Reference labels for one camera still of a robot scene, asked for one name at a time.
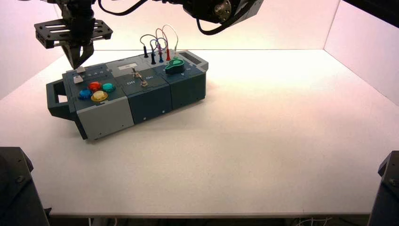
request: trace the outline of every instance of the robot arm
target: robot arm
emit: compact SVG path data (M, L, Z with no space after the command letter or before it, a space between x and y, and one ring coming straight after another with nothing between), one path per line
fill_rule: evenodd
M45 48L61 46L73 69L78 68L94 52L93 41L110 39L112 30L101 20L94 18L91 8L96 0L43 0L57 4L62 19L35 24L36 38ZM147 0L139 0L123 12L111 12L98 0L98 5L106 13L115 16L127 15ZM257 14L263 0L154 0L162 3L181 4L183 9L197 19L198 29L205 35L217 34L224 29ZM200 20L221 25L204 31Z

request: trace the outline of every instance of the white table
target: white table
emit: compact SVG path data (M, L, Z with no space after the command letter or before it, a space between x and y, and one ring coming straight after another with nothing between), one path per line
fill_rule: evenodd
M45 84L65 57L0 101L0 145L35 167L58 216L369 213L399 148L399 107L323 50L193 51L203 101L95 142L52 117ZM97 51L85 65L141 54Z

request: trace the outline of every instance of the label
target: label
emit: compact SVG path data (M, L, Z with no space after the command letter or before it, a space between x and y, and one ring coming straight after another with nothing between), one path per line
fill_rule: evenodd
M128 64L128 65L119 66L118 69L119 70L125 70L125 69L128 69L128 68L134 68L136 66L137 66L136 63L131 63L131 64Z

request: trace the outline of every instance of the red button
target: red button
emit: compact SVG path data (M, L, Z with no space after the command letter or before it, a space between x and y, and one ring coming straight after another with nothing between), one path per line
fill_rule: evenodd
M89 88L89 90L91 90L94 93L101 89L101 83L94 81L89 84L88 88Z

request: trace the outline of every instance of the white wall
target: white wall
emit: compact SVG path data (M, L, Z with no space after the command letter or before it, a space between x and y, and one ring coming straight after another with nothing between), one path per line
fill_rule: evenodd
M341 1L325 50L399 105L399 28Z
M3 2L0 9L0 99L62 55L46 50L35 38L33 24L57 19L52 4L39 0Z
M121 12L133 2L103 0L103 5ZM258 15L215 36L200 33L195 19L181 5L148 1L128 16L113 16L96 3L96 19L104 20L114 34L111 40L95 42L95 49L142 49L139 37L154 33L164 23L178 31L180 49L322 49L338 3L339 0L265 0ZM206 28L215 27L203 24ZM172 32L168 34L169 39L174 39Z

